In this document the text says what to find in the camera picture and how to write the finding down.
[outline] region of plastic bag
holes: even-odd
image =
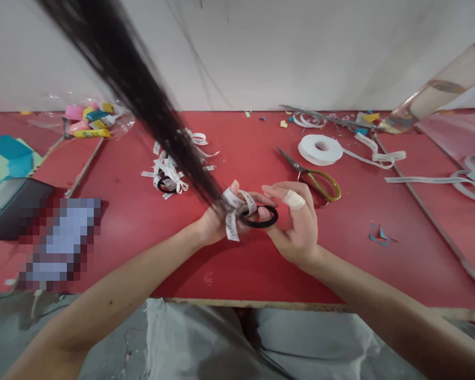
[[[125,105],[119,100],[109,100],[109,99],[102,99],[97,97],[91,97],[81,94],[74,94],[72,92],[67,92],[63,95],[57,94],[45,94],[42,97],[43,103],[43,110],[40,112],[35,112],[31,116],[29,116],[27,122],[30,125],[34,125],[39,128],[49,129],[53,132],[57,132],[61,135],[65,134],[66,132],[70,133],[68,130],[70,129],[70,125],[73,125],[79,121],[85,120],[89,123],[86,118],[83,118],[82,115],[79,117],[74,117],[73,112],[69,112],[73,110],[74,107],[78,108],[79,110],[86,110],[88,107],[92,107],[94,110],[101,110],[100,105],[103,103],[114,105],[111,109],[116,110],[117,112],[109,112],[110,115],[114,118],[115,116],[119,115],[117,119],[114,120],[112,126],[108,129],[110,133],[111,139],[119,139],[123,135],[125,135],[135,124],[135,116],[130,112],[130,110],[125,107]],[[68,128],[64,127],[64,121],[62,117],[66,117],[68,120]]]

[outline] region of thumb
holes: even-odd
[[[268,221],[271,219],[271,213],[267,208],[259,206],[258,209],[260,220]],[[265,231],[268,233],[269,237],[276,245],[276,248],[280,249],[281,247],[286,246],[289,243],[287,236],[278,228],[276,224],[273,224],[270,227],[267,227]]]

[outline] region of hair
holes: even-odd
[[[221,190],[202,169],[192,142],[178,133],[183,125],[158,71],[126,11],[117,0],[37,0],[100,78],[146,126],[191,179],[202,198],[212,203]]]

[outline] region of forearm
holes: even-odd
[[[102,278],[54,318],[39,339],[65,349],[90,349],[201,247],[192,224]]]
[[[345,302],[429,378],[475,378],[475,341],[394,287],[321,249],[301,269]]]

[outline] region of gray floor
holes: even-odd
[[[36,315],[68,305],[77,296],[59,299],[57,294],[39,297]],[[0,299],[0,378],[7,372],[37,333],[62,309],[32,320],[33,294],[18,293]],[[79,375],[90,379],[140,379],[143,377],[146,353],[146,307],[144,303],[123,324],[90,351]]]

